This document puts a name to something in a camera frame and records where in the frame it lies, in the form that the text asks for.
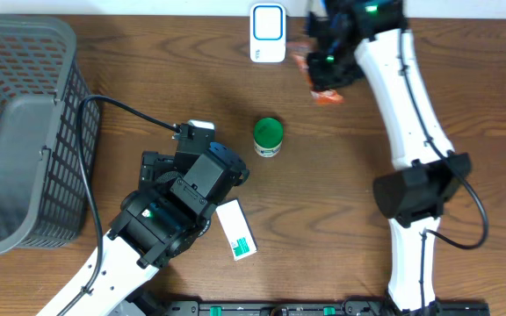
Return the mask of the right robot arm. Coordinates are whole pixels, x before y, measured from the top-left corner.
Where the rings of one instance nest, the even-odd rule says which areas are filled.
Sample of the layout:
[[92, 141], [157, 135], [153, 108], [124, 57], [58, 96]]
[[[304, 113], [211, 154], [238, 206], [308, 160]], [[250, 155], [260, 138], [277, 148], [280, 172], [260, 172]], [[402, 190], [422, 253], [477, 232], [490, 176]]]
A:
[[401, 1], [324, 1], [326, 15], [309, 12], [307, 75], [315, 92], [369, 83], [383, 119], [394, 167], [372, 183], [388, 220], [392, 275], [386, 311], [439, 315], [432, 282], [434, 246], [445, 203], [471, 170], [457, 154], [431, 105]]

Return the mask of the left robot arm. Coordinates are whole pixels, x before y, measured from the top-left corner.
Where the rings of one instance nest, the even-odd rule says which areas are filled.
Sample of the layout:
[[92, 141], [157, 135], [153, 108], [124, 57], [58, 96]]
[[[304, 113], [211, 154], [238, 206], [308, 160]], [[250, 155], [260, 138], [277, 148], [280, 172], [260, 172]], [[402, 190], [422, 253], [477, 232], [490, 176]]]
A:
[[130, 193], [76, 275], [42, 315], [108, 315], [205, 232], [216, 208], [249, 175], [231, 149], [213, 142], [187, 169], [172, 163]]

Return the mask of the green-lidded white jar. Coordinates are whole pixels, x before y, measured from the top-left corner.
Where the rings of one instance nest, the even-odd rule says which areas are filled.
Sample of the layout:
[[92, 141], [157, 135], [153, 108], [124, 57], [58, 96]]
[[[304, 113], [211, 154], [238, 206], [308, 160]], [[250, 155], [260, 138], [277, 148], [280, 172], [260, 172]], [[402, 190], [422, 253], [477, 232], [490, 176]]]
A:
[[261, 118], [254, 126], [254, 149], [264, 157], [275, 156], [282, 146], [284, 127], [274, 118]]

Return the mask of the orange chocolate bar wrapper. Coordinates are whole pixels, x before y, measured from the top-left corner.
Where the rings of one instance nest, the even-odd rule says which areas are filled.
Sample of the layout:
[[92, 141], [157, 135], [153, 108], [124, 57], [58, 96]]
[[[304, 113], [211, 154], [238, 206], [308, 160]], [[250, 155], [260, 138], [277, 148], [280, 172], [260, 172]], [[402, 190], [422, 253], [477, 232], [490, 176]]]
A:
[[342, 104], [344, 98], [335, 90], [315, 91], [308, 75], [307, 55], [311, 52], [312, 44], [309, 41], [294, 41], [286, 44], [287, 51], [297, 64], [310, 88], [310, 94], [318, 105]]

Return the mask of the white medicine box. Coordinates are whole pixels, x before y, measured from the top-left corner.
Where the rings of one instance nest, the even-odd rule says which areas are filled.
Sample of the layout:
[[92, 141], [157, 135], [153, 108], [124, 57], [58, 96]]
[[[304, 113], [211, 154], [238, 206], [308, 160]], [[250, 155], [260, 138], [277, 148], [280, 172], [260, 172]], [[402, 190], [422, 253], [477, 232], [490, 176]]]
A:
[[254, 241], [248, 222], [237, 199], [219, 205], [216, 209], [216, 214], [235, 261], [239, 261], [257, 252], [257, 244]]

